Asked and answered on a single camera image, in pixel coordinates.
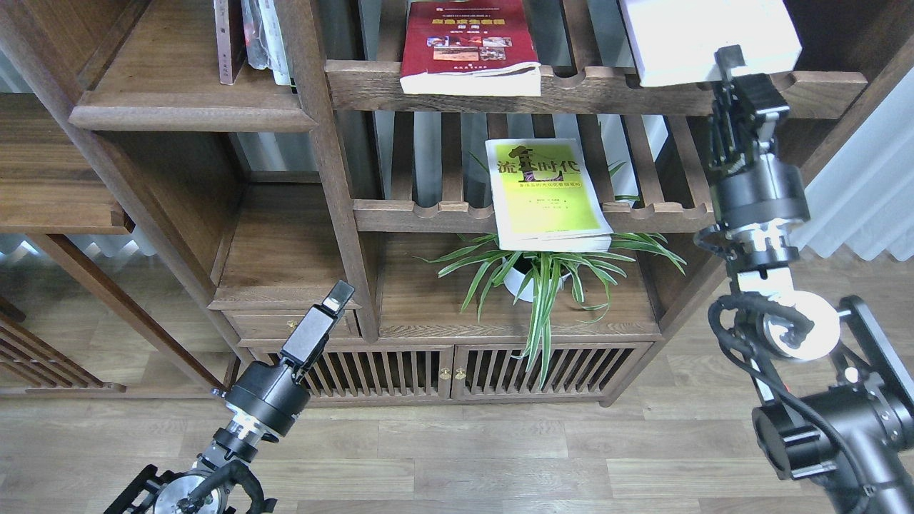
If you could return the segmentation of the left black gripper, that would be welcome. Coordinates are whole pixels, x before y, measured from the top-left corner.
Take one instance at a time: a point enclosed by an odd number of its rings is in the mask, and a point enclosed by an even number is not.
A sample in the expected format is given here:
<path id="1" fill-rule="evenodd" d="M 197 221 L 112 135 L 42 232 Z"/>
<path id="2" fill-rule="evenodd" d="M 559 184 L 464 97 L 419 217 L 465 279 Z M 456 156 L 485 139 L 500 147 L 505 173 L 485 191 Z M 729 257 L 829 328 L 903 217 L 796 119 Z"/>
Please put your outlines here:
<path id="1" fill-rule="evenodd" d="M 271 432 L 288 435 L 306 407 L 309 393 L 301 384 L 303 375 L 322 355 L 328 335 L 355 295 L 355 288 L 339 280 L 324 297 L 322 306 L 312 306 L 281 348 L 281 360 L 268 366 L 252 363 L 226 394 L 226 403 L 257 418 Z"/>

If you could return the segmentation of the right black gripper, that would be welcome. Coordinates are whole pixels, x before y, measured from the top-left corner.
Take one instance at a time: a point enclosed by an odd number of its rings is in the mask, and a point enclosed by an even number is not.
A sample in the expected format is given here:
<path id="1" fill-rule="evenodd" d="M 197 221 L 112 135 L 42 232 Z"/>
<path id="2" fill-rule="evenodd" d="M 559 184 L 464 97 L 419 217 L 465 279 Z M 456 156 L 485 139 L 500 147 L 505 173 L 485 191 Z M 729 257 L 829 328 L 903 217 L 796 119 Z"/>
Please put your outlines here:
<path id="1" fill-rule="evenodd" d="M 777 221 L 803 223 L 810 212 L 802 176 L 777 156 L 776 126 L 790 108 L 766 75 L 747 75 L 740 45 L 715 52 L 721 84 L 710 118 L 710 179 L 725 231 Z"/>

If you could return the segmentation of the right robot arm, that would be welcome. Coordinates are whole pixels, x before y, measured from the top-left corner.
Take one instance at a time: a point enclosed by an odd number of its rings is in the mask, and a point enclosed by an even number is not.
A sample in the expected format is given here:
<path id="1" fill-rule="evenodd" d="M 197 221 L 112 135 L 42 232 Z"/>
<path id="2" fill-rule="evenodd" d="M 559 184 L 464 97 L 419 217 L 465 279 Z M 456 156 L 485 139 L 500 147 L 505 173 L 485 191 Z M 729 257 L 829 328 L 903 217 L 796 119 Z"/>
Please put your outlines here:
<path id="1" fill-rule="evenodd" d="M 729 292 L 708 309 L 725 357 L 758 395 L 751 422 L 778 478 L 810 481 L 839 513 L 910 513 L 912 377 L 868 305 L 797 289 L 790 235 L 810 218 L 800 171 L 775 131 L 790 108 L 739 46 L 715 52 L 710 117 L 715 219 L 695 244 L 723 260 Z"/>

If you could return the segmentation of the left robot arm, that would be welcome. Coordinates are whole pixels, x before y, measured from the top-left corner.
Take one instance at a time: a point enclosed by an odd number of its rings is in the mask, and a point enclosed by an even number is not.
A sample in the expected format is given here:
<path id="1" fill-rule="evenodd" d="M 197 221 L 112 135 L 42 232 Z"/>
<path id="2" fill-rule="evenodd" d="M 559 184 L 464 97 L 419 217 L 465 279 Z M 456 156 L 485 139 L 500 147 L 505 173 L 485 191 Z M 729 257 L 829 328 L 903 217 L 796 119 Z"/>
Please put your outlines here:
<path id="1" fill-rule="evenodd" d="M 233 412 L 208 448 L 182 473 L 157 475 L 146 466 L 106 508 L 107 513 L 234 513 L 228 496 L 241 485 L 251 499 L 249 513 L 272 512 L 249 465 L 261 441 L 278 442 L 300 416 L 310 394 L 304 378 L 322 355 L 328 336 L 355 290 L 339 281 L 319 305 L 311 306 L 280 352 L 280 361 L 255 361 L 222 396 Z"/>

